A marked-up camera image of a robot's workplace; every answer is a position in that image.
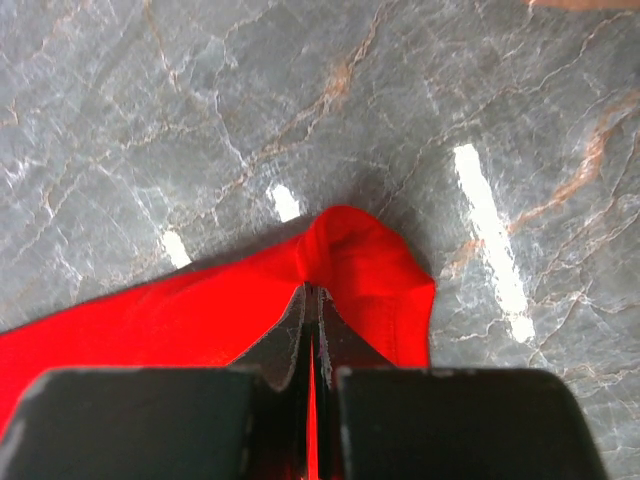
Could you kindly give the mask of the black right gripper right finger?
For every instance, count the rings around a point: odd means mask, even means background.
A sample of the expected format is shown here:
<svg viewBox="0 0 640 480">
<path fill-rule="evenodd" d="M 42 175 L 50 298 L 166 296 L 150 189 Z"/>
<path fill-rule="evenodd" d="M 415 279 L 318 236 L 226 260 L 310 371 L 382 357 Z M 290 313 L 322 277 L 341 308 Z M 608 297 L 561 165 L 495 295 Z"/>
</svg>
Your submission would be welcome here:
<svg viewBox="0 0 640 480">
<path fill-rule="evenodd" d="M 313 292 L 322 479 L 603 479 L 568 387 L 538 369 L 400 368 Z"/>
</svg>

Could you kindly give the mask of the red t shirt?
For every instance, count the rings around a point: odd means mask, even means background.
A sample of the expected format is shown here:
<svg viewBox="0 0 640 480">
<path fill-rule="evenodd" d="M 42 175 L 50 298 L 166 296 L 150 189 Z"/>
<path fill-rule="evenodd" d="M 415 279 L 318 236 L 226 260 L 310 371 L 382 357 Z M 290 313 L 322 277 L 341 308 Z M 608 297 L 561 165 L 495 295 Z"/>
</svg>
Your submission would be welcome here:
<svg viewBox="0 0 640 480">
<path fill-rule="evenodd" d="M 315 289 L 400 368 L 428 363 L 431 277 L 402 237 L 369 214 L 333 207 L 298 236 L 246 259 L 92 300 L 1 337 L 1 441 L 21 397 L 58 369 L 225 368 L 311 290 L 307 474 L 318 475 L 312 324 Z"/>
</svg>

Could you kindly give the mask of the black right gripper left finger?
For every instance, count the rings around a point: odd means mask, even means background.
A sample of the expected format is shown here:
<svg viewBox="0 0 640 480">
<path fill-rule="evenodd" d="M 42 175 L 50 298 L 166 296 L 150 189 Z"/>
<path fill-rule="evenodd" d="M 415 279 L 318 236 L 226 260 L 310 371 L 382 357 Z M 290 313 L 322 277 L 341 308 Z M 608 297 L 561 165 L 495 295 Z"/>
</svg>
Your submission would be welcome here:
<svg viewBox="0 0 640 480">
<path fill-rule="evenodd" d="M 5 479 L 301 479 L 311 290 L 225 368 L 58 369 L 23 394 Z"/>
</svg>

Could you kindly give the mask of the orange plastic laundry basket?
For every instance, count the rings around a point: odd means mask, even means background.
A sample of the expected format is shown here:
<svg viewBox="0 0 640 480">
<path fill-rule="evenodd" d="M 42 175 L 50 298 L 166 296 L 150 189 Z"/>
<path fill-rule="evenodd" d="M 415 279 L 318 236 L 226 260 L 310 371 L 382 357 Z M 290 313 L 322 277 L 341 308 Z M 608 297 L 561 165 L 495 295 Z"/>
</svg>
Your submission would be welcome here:
<svg viewBox="0 0 640 480">
<path fill-rule="evenodd" d="M 638 10 L 639 0 L 526 0 L 530 6 L 550 7 L 568 11 Z"/>
</svg>

